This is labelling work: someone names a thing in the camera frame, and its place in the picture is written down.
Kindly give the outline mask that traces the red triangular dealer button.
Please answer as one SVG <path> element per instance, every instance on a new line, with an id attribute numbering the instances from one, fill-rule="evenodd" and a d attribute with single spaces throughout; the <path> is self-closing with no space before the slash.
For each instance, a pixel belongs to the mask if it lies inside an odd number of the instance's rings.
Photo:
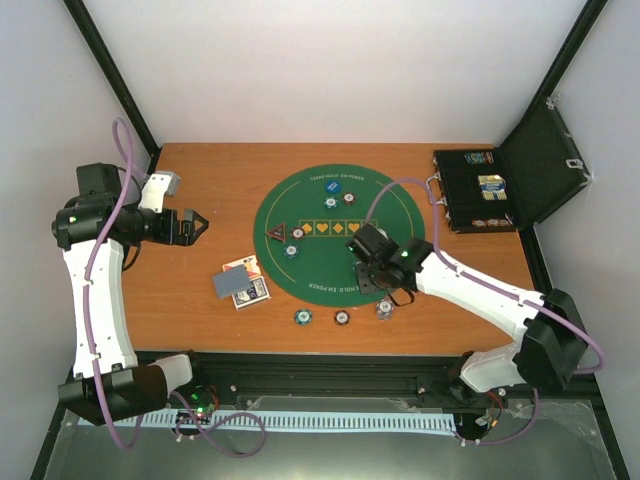
<path id="1" fill-rule="evenodd" d="M 284 222 L 276 225 L 266 232 L 266 236 L 270 239 L 284 243 L 287 237 L 286 224 Z"/>

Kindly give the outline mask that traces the blue small blind button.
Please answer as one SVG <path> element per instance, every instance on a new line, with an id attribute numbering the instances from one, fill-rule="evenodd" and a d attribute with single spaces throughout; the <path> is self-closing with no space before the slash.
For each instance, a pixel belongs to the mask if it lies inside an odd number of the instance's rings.
<path id="1" fill-rule="evenodd" d="M 342 185 L 337 180 L 330 180 L 325 183 L 324 190 L 328 194 L 337 194 L 342 190 Z"/>

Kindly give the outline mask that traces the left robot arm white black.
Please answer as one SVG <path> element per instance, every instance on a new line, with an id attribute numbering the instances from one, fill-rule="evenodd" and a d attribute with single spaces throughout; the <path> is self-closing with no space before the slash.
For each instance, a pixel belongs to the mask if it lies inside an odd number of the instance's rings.
<path id="1" fill-rule="evenodd" d="M 172 391 L 193 403 L 208 390 L 192 351 L 139 364 L 126 324 L 122 273 L 131 248 L 143 242 L 188 247 L 209 223 L 192 209 L 180 219 L 164 207 L 179 185 L 175 173 L 151 174 L 139 187 L 138 202 L 125 204 L 119 172 L 102 163 L 77 168 L 79 193 L 52 223 L 72 284 L 76 322 L 72 377 L 59 386 L 58 397 L 96 426 L 159 410 Z"/>

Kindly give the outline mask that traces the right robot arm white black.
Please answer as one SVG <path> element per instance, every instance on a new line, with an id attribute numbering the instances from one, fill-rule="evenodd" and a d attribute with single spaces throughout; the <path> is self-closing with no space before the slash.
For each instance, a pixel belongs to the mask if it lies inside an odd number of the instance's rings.
<path id="1" fill-rule="evenodd" d="M 438 251 L 424 240 L 405 246 L 382 238 L 354 238 L 348 249 L 381 288 L 441 298 L 486 320 L 509 344 L 464 355 L 454 382 L 476 393 L 529 385 L 543 393 L 563 393 L 578 372 L 587 342 L 576 322 L 572 299 L 558 290 L 548 295 L 489 277 Z"/>

